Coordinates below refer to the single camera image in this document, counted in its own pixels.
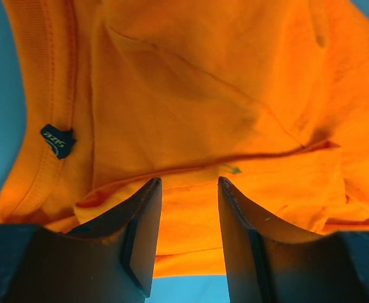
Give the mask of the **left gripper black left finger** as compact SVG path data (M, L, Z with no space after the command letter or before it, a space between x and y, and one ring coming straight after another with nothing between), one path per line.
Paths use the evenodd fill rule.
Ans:
M0 302L144 302L151 292L161 179L64 234L0 225Z

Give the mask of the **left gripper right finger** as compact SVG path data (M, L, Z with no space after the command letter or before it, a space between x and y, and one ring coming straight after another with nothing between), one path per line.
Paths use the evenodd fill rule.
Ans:
M369 302L369 232L301 229L225 177L218 208L231 302Z

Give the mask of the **orange t shirt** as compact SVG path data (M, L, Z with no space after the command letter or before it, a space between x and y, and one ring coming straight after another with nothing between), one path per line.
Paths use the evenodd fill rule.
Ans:
M225 272L217 183L369 230L369 19L351 1L5 1L27 124L0 223L67 232L163 181L155 276Z

